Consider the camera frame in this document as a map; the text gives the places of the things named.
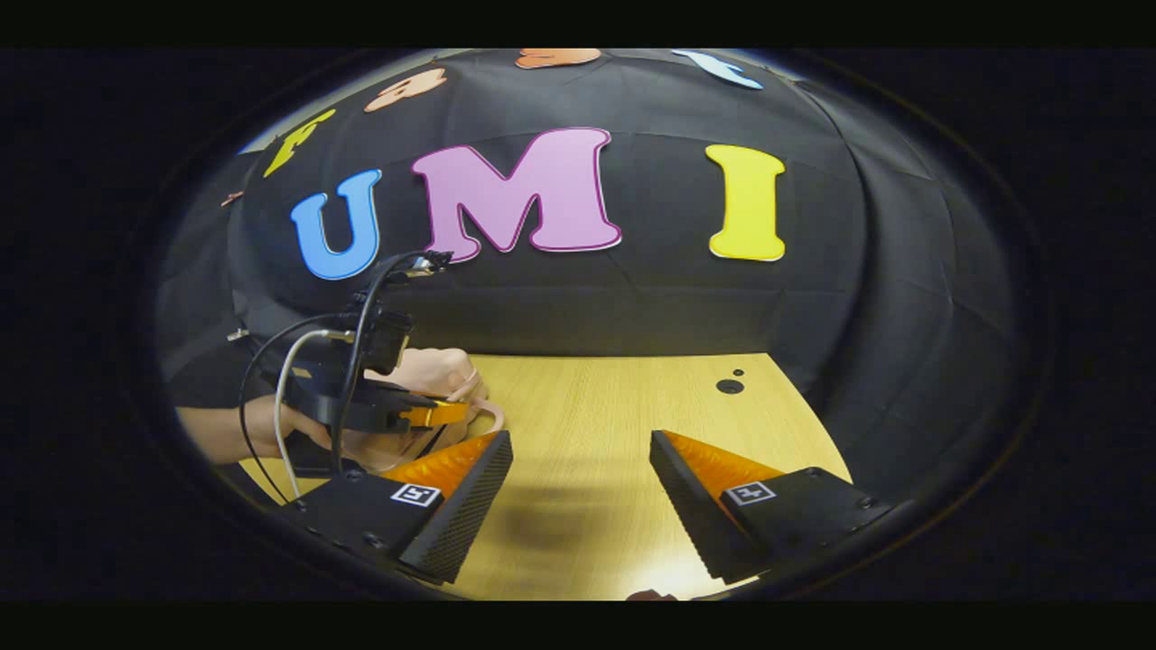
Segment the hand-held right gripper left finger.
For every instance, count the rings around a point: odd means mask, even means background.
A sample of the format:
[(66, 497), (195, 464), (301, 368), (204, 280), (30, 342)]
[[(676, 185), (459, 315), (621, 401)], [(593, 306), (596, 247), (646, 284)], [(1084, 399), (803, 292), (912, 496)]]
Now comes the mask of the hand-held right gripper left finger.
[(383, 477), (350, 470), (277, 517), (379, 571), (453, 583), (513, 457), (507, 431), (486, 433)]

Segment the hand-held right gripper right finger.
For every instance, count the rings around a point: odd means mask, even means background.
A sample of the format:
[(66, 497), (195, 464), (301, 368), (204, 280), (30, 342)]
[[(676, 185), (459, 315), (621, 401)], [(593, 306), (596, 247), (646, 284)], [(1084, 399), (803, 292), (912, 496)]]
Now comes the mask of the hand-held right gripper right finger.
[(842, 551), (896, 509), (830, 470), (775, 470), (681, 433), (653, 431), (649, 464), (709, 575), (727, 584)]

